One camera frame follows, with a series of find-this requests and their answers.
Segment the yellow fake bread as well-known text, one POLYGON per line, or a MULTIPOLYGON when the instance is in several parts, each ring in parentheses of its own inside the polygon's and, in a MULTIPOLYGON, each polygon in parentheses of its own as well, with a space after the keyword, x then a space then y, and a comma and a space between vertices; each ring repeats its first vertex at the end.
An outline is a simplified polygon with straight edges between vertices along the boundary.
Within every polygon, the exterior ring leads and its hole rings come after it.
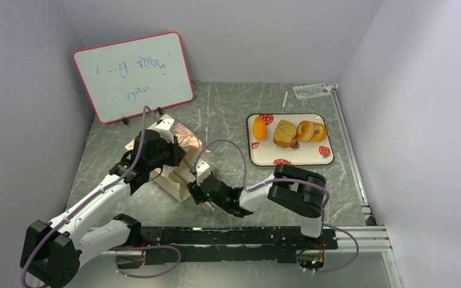
POLYGON ((280 120, 273 135, 273 143, 281 148, 288 148, 296 142, 297 126, 287 120, 280 120))

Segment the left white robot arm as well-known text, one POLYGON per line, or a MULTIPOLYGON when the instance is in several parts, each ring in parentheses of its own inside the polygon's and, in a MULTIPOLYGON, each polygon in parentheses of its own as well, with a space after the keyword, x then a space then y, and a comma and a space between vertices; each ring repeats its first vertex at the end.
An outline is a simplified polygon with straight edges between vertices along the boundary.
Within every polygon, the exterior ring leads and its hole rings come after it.
POLYGON ((20 283, 27 287, 31 274, 45 287, 64 287, 79 268, 111 248, 132 250, 142 246, 141 223, 119 214, 105 226, 92 226, 117 203, 150 181, 150 174, 164 166, 179 166, 185 150, 173 132, 146 129, 134 140, 108 175, 87 196, 48 222, 37 220, 26 231, 20 267, 20 283))

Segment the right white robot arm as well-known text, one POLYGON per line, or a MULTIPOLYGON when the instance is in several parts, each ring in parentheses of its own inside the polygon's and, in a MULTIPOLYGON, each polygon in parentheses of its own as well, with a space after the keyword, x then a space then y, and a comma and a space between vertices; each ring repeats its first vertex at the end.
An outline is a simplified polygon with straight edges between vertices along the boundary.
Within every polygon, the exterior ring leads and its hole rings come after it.
POLYGON ((219 207, 234 217, 252 215, 270 203, 278 204, 301 217, 300 241, 315 248, 323 240, 323 210, 329 199, 327 179, 290 164, 279 164, 264 181, 252 187, 230 187, 217 179, 209 165, 196 168, 196 180, 187 189, 198 205, 219 207))

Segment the paper bag with orange handles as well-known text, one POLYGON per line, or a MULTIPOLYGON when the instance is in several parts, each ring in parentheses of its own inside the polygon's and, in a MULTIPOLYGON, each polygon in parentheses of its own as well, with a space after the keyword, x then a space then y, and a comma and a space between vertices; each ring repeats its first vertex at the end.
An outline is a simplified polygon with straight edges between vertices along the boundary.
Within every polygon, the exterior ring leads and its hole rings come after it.
POLYGON ((164 166, 161 173, 161 169, 155 169, 150 173, 150 177, 174 199, 183 202, 190 197, 187 184, 196 180, 190 169, 197 162, 196 159, 203 148, 203 142, 182 124, 177 124, 174 135, 181 142, 180 147, 185 150, 187 155, 182 159, 179 166, 164 166))

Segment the strawberry print tray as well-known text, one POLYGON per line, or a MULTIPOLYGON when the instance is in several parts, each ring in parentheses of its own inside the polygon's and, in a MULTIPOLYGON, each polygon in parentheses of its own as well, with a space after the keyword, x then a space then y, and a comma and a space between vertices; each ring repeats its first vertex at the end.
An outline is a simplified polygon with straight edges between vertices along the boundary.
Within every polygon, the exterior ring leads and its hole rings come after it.
POLYGON ((251 114, 246 118, 247 137, 249 143, 249 158, 256 166, 274 166, 277 164, 291 164, 296 166, 327 165, 333 162, 334 152, 329 136, 320 142, 296 141, 287 148, 281 148, 274 144, 273 134, 277 124, 281 121, 289 121, 298 125, 301 121, 312 121, 326 125, 321 115, 316 113, 269 113, 251 114), (268 130, 265 140, 259 141, 252 134, 253 121, 263 117, 268 130))

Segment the metal serving tongs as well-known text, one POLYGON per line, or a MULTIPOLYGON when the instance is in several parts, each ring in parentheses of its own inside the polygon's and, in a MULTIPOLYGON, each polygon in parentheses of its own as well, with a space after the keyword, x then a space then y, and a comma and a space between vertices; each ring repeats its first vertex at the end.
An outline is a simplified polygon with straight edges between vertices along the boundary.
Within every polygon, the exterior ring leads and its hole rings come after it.
POLYGON ((212 203, 212 202, 201 202, 201 204, 202 204, 204 207, 206 207, 206 208, 208 208, 208 209, 210 209, 210 210, 212 210, 212 211, 215 211, 215 210, 218 208, 218 206, 215 205, 215 204, 212 203))

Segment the orange fake bread piece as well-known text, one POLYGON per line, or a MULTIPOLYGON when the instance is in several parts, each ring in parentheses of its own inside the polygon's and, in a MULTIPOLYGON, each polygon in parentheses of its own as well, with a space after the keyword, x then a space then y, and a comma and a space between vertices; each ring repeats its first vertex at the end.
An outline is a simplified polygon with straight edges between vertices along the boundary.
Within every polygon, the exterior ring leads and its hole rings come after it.
POLYGON ((257 116, 252 123, 252 134, 257 141, 264 141, 267 138, 267 125, 261 116, 257 116))

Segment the yellow fake doughnut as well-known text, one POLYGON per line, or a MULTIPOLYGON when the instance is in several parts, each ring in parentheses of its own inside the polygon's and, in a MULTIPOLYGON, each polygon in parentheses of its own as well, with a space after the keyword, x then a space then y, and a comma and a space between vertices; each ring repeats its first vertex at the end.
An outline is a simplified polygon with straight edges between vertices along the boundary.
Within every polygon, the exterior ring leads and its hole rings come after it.
POLYGON ((327 128, 321 123, 313 123, 314 133, 310 139, 311 142, 322 142, 327 137, 327 128))
POLYGON ((315 126, 312 121, 301 121, 297 126, 297 141, 309 142, 315 133, 315 126))

